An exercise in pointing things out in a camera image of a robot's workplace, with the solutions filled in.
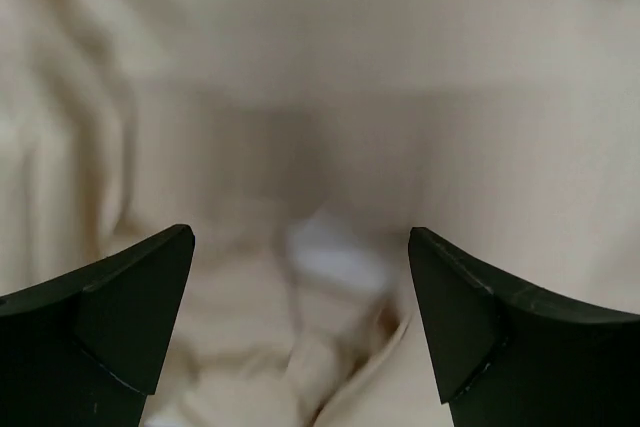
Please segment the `beige trousers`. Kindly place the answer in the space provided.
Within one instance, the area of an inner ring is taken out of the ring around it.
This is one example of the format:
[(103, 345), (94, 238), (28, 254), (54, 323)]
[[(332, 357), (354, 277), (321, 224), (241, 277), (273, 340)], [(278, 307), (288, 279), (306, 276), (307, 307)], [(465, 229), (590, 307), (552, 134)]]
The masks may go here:
[(406, 243), (639, 310), (639, 0), (1, 0), (1, 291), (173, 224), (143, 426), (447, 426)]

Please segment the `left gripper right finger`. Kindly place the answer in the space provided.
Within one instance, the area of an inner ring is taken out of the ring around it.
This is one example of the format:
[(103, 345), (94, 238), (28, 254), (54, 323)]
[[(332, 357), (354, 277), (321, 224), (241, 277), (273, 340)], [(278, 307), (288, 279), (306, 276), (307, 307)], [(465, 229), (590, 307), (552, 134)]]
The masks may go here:
[(457, 426), (635, 426), (639, 318), (554, 293), (426, 228), (410, 269), (440, 401)]

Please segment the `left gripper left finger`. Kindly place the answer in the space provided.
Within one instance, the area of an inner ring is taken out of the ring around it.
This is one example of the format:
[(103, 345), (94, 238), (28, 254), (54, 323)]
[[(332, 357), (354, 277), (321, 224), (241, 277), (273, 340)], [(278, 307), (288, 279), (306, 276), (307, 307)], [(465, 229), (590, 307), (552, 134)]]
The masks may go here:
[(1, 423), (139, 424), (154, 395), (194, 253), (171, 226), (1, 299)]

